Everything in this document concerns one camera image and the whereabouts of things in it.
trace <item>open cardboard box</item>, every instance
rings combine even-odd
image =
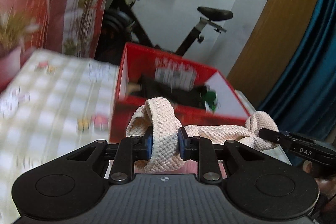
[[[214,112],[174,104],[175,116],[183,126],[244,126],[249,116],[231,85],[217,69],[185,60],[175,54],[127,43],[115,90],[111,143],[118,143],[125,138],[132,115],[138,107],[145,104],[146,98],[130,95],[130,90],[137,89],[134,83],[138,82],[141,75],[171,84],[174,88],[188,90],[193,86],[207,85],[216,92],[217,108]]]

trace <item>gray ribbed plate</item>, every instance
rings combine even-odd
[[[16,223],[46,222],[23,217]],[[232,206],[217,186],[199,183],[194,175],[137,174],[128,184],[112,186],[101,202],[88,212],[48,223],[312,224],[312,221],[307,217],[285,222],[255,219]]]

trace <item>exercise bike seat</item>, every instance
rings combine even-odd
[[[233,13],[229,10],[220,10],[209,7],[200,6],[197,8],[202,15],[211,21],[223,21],[233,18]]]

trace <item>beige cloth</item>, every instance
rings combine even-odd
[[[177,131],[182,126],[174,115],[170,102],[161,97],[146,100],[133,114],[126,129],[126,136],[143,136],[147,127],[153,126],[152,158],[135,163],[141,171],[154,173],[172,171],[181,168],[184,161],[179,155]],[[186,126],[188,136],[201,136],[215,144],[224,144],[226,140],[236,140],[256,150],[267,150],[277,144],[259,138],[259,130],[268,128],[278,131],[272,118],[265,112],[257,111],[242,126]]]

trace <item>teal curtain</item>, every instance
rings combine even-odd
[[[280,130],[324,140],[336,124],[336,0],[318,0],[285,71],[258,107]],[[301,159],[289,155],[292,164]]]

